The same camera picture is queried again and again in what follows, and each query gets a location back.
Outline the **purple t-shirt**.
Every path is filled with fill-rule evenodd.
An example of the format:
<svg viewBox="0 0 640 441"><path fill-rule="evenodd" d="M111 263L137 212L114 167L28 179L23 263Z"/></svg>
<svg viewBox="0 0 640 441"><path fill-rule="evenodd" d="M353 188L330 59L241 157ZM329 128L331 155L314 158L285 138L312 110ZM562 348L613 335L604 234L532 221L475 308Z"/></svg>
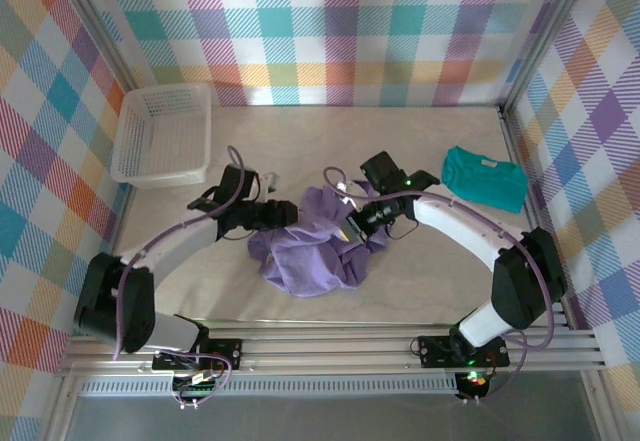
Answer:
<svg viewBox="0 0 640 441"><path fill-rule="evenodd" d="M378 231L366 243L346 241L339 225L351 211L329 187L309 187L298 222L253 234L247 242L249 256L260 263L266 281L293 296L357 289L367 277L369 261L388 248L390 239Z"/></svg>

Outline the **folded teal t-shirt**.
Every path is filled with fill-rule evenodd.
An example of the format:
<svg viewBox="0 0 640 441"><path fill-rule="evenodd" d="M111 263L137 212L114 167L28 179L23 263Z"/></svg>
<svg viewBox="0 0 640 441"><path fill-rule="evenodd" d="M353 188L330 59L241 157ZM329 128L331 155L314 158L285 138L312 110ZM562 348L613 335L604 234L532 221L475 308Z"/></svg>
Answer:
<svg viewBox="0 0 640 441"><path fill-rule="evenodd" d="M522 210L528 191L528 178L520 165L460 146L447 151L441 176L456 196L515 214Z"/></svg>

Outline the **white plastic mesh basket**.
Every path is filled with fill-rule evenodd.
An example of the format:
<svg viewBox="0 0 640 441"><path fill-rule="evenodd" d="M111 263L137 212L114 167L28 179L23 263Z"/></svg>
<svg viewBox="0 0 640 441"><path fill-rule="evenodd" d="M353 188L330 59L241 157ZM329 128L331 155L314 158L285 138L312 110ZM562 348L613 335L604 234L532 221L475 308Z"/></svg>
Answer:
<svg viewBox="0 0 640 441"><path fill-rule="evenodd" d="M138 189L204 182L211 160L211 107L205 83L128 92L113 144L112 179Z"/></svg>

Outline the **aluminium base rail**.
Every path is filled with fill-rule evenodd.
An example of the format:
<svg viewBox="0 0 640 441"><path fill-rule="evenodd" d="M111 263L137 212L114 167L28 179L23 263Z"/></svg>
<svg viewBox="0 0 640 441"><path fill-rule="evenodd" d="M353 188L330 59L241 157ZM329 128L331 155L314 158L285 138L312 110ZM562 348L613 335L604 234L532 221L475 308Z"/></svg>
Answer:
<svg viewBox="0 0 640 441"><path fill-rule="evenodd" d="M323 322L220 322L214 338L239 338L238 375L414 374L421 371L410 342L446 335L437 325ZM112 349L84 336L68 339L57 373L134 375L151 373L154 351L112 359ZM525 371L586 371L605 367L593 332L559 326L551 343L527 354Z"/></svg>

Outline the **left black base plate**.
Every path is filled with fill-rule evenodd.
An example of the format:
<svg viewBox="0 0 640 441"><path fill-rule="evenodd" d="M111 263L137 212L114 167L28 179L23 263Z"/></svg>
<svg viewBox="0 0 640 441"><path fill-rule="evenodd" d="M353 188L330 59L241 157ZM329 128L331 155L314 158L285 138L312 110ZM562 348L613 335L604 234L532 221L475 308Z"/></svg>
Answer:
<svg viewBox="0 0 640 441"><path fill-rule="evenodd" d="M223 361L212 356L227 359L233 370L238 369L242 357L241 339L203 339L187 350L177 348L159 349L152 359L152 369L156 371L199 371L220 370L226 367Z"/></svg>

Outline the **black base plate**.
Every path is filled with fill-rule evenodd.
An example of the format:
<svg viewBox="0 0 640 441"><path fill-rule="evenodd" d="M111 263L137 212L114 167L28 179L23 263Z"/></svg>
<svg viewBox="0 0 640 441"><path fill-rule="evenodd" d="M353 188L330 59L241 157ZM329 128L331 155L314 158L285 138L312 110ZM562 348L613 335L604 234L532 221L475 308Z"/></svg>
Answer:
<svg viewBox="0 0 640 441"><path fill-rule="evenodd" d="M494 338L482 347L449 336L418 336L410 350L420 358L422 368L508 367L510 358L505 341Z"/></svg>
<svg viewBox="0 0 640 441"><path fill-rule="evenodd" d="M152 369L156 371L199 371L220 370L226 367L223 361L212 356L227 359L233 370L238 369L242 357L241 339L203 339L187 350L177 348L159 349L152 359Z"/></svg>

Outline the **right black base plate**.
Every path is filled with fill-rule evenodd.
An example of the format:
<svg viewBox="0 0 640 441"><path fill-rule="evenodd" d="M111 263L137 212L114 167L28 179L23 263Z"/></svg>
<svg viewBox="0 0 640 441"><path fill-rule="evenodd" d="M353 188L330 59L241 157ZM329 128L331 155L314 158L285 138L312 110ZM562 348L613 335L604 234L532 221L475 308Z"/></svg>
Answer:
<svg viewBox="0 0 640 441"><path fill-rule="evenodd" d="M418 336L410 350L420 358L422 368L508 367L510 358L505 341L494 338L482 347L449 336Z"/></svg>

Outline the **left wired controller board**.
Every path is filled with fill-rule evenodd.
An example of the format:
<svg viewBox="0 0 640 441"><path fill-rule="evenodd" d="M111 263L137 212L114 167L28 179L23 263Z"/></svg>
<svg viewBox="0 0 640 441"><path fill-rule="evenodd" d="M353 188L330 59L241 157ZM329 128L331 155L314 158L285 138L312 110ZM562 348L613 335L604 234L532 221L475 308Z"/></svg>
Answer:
<svg viewBox="0 0 640 441"><path fill-rule="evenodd" d="M205 355L207 367L195 374L178 378L172 385L172 396L181 410L198 409L229 383L234 368L232 362L219 354Z"/></svg>

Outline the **wired controller board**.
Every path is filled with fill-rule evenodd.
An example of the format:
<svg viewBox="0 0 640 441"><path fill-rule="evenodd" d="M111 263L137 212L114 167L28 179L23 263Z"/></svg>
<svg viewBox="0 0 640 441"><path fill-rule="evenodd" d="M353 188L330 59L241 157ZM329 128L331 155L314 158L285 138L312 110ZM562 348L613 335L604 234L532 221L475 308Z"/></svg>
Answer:
<svg viewBox="0 0 640 441"><path fill-rule="evenodd" d="M455 396L463 403L476 402L485 398L490 391L493 372L469 371L455 374Z"/></svg>
<svg viewBox="0 0 640 441"><path fill-rule="evenodd" d="M181 410L198 409L229 383L234 368L232 362L219 354L205 355L207 367L195 374L178 378L172 385L172 396Z"/></svg>

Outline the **right wired controller board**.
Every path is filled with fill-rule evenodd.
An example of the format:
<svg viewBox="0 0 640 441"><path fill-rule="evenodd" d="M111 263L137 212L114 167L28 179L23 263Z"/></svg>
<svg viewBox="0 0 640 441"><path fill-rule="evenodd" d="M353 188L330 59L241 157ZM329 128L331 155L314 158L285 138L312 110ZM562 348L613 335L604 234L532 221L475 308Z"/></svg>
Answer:
<svg viewBox="0 0 640 441"><path fill-rule="evenodd" d="M490 391L493 372L469 371L455 374L455 396L463 403L476 402L485 398Z"/></svg>

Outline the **aluminium frame corner post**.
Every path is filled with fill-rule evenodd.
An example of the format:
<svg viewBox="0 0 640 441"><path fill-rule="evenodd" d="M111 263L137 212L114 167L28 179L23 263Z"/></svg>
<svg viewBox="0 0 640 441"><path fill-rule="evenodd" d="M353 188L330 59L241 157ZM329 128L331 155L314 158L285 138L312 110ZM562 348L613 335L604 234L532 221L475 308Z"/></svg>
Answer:
<svg viewBox="0 0 640 441"><path fill-rule="evenodd" d="M91 0L70 0L83 22L85 29L95 41L100 53L125 91L140 87L124 57L116 46L98 9Z"/></svg>
<svg viewBox="0 0 640 441"><path fill-rule="evenodd" d="M501 115L506 116L515 111L575 2L576 0L543 0L535 11L536 17L530 24L525 44L511 67L497 101Z"/></svg>

